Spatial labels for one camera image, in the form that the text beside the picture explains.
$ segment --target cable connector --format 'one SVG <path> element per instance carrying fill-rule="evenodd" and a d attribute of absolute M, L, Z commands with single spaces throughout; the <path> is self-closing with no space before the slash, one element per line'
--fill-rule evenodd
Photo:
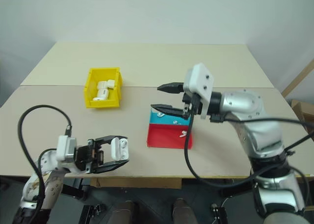
<path fill-rule="evenodd" d="M 225 120 L 224 115 L 220 115 L 220 114 L 211 114 L 210 115 L 210 122 L 212 122 L 212 123 L 223 123 L 224 120 Z"/>
<path fill-rule="evenodd" d="M 71 137 L 72 134 L 72 125 L 68 125 L 67 128 L 65 129 L 64 135 Z"/>
<path fill-rule="evenodd" d="M 287 154 L 287 156 L 292 156 L 295 154 L 295 151 L 287 150 L 286 154 Z"/>
<path fill-rule="evenodd" d="M 46 197 L 45 194 L 43 194 L 43 196 L 37 195 L 33 197 L 32 201 L 44 201 L 45 197 Z"/>

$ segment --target white wall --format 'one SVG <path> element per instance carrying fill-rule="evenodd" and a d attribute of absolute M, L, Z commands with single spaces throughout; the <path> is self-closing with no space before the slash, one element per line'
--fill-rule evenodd
<path fill-rule="evenodd" d="M 283 90 L 314 56 L 313 0 L 0 0 L 0 105 L 55 41 L 243 44 Z"/>

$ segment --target wooden frame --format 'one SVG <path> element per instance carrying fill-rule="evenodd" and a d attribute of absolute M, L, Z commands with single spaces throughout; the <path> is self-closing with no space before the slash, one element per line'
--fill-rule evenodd
<path fill-rule="evenodd" d="M 312 71 L 314 70 L 314 59 L 301 71 L 301 73 L 282 91 L 282 95 L 285 98 L 298 84 Z"/>

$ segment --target white block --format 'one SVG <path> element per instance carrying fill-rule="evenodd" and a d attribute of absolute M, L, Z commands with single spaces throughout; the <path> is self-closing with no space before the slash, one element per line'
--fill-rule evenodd
<path fill-rule="evenodd" d="M 114 161 L 129 159 L 129 145 L 125 138 L 119 140 L 115 137 L 111 140 L 111 158 Z"/>
<path fill-rule="evenodd" d="M 98 98 L 103 98 L 104 100 L 107 100 L 109 96 L 109 90 L 108 89 L 99 89 L 97 92 Z"/>
<path fill-rule="evenodd" d="M 115 81 L 113 79 L 108 79 L 107 81 L 107 87 L 108 88 L 114 88 Z"/>
<path fill-rule="evenodd" d="M 197 93 L 201 97 L 202 112 L 201 119 L 205 119 L 209 107 L 212 88 L 214 85 L 214 77 L 203 63 L 195 65 L 188 70 L 183 90 L 191 97 L 193 93 Z"/>
<path fill-rule="evenodd" d="M 99 81 L 97 84 L 97 89 L 105 89 L 107 88 L 107 81 Z"/>
<path fill-rule="evenodd" d="M 93 100 L 105 100 L 105 98 L 93 98 Z"/>

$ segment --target blue panel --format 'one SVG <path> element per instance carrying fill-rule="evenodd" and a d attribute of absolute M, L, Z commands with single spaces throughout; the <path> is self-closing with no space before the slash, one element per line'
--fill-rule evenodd
<path fill-rule="evenodd" d="M 176 116 L 164 115 L 162 117 L 157 116 L 158 113 L 151 111 L 150 124 L 174 124 L 174 121 L 177 121 L 177 124 L 188 125 L 190 123 L 190 118 L 188 120 L 182 119 Z"/>

